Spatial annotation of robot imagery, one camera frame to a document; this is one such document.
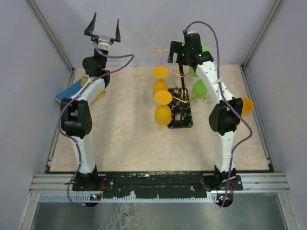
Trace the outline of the green goblet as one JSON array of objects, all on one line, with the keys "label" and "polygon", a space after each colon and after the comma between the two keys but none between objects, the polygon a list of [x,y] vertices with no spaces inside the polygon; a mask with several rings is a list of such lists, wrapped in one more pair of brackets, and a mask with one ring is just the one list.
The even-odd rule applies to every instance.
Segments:
[{"label": "green goblet", "polygon": [[192,99],[204,100],[208,96],[208,90],[202,80],[198,80],[194,83],[192,90]]},{"label": "green goblet", "polygon": [[[202,51],[206,52],[209,51],[210,52],[210,48],[207,45],[202,44]],[[188,74],[194,78],[198,78],[199,76],[195,73],[194,69],[192,67],[189,67],[188,69]]]}]

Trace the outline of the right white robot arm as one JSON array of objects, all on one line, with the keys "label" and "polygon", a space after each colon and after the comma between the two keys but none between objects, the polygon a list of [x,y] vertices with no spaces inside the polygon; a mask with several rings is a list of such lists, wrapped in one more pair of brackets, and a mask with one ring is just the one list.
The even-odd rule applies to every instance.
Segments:
[{"label": "right white robot arm", "polygon": [[241,98],[235,98],[225,86],[212,55],[202,49],[199,33],[189,30],[184,31],[183,35],[183,42],[171,41],[167,61],[172,63],[176,53],[177,64],[193,68],[209,92],[214,104],[209,115],[209,125],[216,133],[218,158],[212,178],[204,179],[202,187],[207,191],[224,190],[231,184],[231,179],[236,177],[233,147],[243,101]]}]

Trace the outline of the gold wine glass rack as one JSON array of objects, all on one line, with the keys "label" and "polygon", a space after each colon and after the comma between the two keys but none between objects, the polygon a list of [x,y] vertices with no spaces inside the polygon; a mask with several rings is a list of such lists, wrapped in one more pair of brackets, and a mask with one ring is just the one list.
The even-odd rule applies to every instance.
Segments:
[{"label": "gold wine glass rack", "polygon": [[[175,73],[173,71],[170,71],[169,69],[168,71],[169,74],[171,73],[179,77],[181,86],[178,87],[177,85],[175,85],[174,88],[168,87],[168,91],[171,93],[173,99],[171,103],[168,105],[172,112],[172,120],[167,125],[167,127],[169,129],[191,128],[193,126],[193,119],[192,119],[190,102],[194,99],[189,98],[188,89],[186,88],[186,83],[185,83],[185,77],[189,76],[189,74],[184,73],[182,65],[179,66],[179,73]],[[211,102],[207,100],[208,98],[209,94],[204,99],[204,101],[210,104]]]}]

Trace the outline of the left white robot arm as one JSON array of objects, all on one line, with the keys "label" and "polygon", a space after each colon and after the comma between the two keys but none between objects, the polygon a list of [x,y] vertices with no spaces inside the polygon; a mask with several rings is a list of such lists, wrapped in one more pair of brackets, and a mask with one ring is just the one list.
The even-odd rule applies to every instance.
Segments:
[{"label": "left white robot arm", "polygon": [[76,191],[96,190],[100,184],[89,140],[93,127],[90,105],[110,82],[110,71],[106,69],[107,55],[113,43],[120,42],[119,28],[114,38],[94,34],[95,21],[96,18],[93,18],[84,31],[94,44],[94,54],[82,62],[88,75],[87,82],[73,96],[60,102],[60,128],[70,139],[78,164],[73,179]]}]

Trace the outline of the orange goblet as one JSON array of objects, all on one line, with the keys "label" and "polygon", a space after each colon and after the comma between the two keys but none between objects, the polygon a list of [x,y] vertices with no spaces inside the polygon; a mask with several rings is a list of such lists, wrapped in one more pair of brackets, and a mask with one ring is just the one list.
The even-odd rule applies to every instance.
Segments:
[{"label": "orange goblet", "polygon": [[168,91],[158,91],[154,100],[158,104],[155,109],[154,119],[158,125],[167,126],[172,120],[172,112],[168,106],[172,101],[172,95]]},{"label": "orange goblet", "polygon": [[243,102],[241,117],[246,117],[253,111],[254,103],[251,99],[247,97],[241,97],[241,100]]},{"label": "orange goblet", "polygon": [[153,69],[152,74],[157,79],[153,85],[153,96],[160,91],[168,92],[168,85],[164,80],[169,74],[168,69],[165,66],[158,66]]}]

